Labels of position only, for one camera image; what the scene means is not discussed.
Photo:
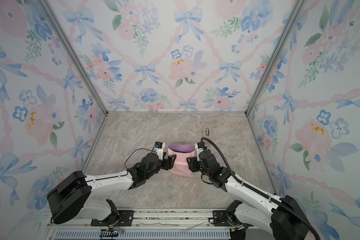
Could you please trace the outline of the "purple wrapping paper sheet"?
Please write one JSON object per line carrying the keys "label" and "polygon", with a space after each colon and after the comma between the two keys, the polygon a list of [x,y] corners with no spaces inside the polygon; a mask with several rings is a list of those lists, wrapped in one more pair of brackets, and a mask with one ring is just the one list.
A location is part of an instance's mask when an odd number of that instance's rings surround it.
{"label": "purple wrapping paper sheet", "polygon": [[170,170],[171,174],[184,177],[192,177],[193,173],[189,170],[187,158],[195,156],[194,145],[169,145],[169,155],[176,155],[174,166]]}

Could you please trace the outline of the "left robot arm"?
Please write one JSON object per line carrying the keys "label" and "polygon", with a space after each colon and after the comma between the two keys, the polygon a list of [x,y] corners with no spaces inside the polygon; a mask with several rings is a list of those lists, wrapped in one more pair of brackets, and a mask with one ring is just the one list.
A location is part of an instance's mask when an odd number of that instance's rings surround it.
{"label": "left robot arm", "polygon": [[70,174],[52,189],[47,200],[52,213],[52,224],[63,224],[75,217],[91,218],[99,222],[116,222],[117,208],[113,201],[97,201],[95,196],[117,191],[131,190],[146,183],[160,170],[174,167],[176,155],[164,156],[160,159],[156,153],[148,153],[140,163],[116,174],[90,176],[82,171]]}

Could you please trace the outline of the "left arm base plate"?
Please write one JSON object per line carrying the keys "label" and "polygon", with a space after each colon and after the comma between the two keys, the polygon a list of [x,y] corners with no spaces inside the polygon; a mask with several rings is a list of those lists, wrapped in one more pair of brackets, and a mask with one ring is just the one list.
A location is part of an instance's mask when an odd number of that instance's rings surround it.
{"label": "left arm base plate", "polygon": [[131,227],[134,213],[135,212],[133,210],[121,210],[117,212],[112,212],[107,218],[102,221],[92,219],[91,227]]}

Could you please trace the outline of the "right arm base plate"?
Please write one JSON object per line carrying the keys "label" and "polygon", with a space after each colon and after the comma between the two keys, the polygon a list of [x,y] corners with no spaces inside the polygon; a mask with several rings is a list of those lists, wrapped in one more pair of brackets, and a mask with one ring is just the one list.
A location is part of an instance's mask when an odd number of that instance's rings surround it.
{"label": "right arm base plate", "polygon": [[226,210],[214,210],[213,216],[209,218],[209,223],[215,227],[230,227],[230,228],[240,228],[252,227],[252,225],[247,223],[241,223],[233,213],[228,213]]}

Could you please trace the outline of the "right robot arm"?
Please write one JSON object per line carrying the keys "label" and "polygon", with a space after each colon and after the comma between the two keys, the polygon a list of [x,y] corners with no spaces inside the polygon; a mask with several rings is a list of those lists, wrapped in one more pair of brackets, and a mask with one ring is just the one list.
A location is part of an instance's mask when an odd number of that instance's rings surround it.
{"label": "right robot arm", "polygon": [[276,240],[304,240],[311,224],[298,202],[286,195],[280,197],[243,180],[228,167],[222,167],[210,150],[188,157],[190,171],[201,172],[210,183],[239,198],[227,208],[234,225],[249,224],[271,233]]}

